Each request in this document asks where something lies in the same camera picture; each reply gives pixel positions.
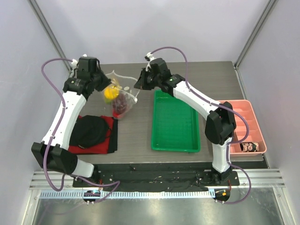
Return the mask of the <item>clear dotted zip bag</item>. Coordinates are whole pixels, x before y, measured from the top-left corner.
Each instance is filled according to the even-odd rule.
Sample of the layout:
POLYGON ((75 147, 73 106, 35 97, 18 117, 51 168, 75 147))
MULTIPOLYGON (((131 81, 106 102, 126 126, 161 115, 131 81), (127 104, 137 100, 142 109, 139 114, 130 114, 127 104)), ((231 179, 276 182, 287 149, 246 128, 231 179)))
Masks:
POLYGON ((111 84, 102 91, 104 101, 111 106, 112 116, 122 119, 138 101, 140 90, 134 87, 138 80, 119 75, 114 70, 106 76, 111 80, 111 84))

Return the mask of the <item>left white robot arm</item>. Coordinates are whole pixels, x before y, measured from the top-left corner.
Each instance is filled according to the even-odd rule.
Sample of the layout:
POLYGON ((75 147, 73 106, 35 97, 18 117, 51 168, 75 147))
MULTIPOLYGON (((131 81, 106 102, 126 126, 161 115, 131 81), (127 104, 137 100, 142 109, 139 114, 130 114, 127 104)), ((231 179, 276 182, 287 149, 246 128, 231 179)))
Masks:
POLYGON ((80 111, 93 91, 103 91, 111 80, 101 70, 99 60, 86 55, 79 60, 70 60, 75 77, 68 78, 62 90, 53 85, 61 104, 55 118, 41 142, 33 143, 31 151, 44 170, 83 177, 89 187, 95 187, 100 176, 95 166, 80 160, 68 151, 71 133, 80 111))

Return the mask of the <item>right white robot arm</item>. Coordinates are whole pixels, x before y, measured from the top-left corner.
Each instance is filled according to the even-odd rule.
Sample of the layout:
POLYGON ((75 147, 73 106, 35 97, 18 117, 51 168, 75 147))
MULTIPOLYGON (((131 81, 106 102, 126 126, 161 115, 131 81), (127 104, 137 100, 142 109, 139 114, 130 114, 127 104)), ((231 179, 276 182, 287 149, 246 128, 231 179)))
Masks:
POLYGON ((148 64, 141 70, 134 87, 140 90, 160 88, 164 93, 188 104, 206 120, 205 136, 213 149, 211 180, 223 185, 232 172, 229 148, 236 129, 232 105, 229 102, 220 103, 193 90, 185 78, 171 73, 162 58, 147 56, 146 60, 148 64))

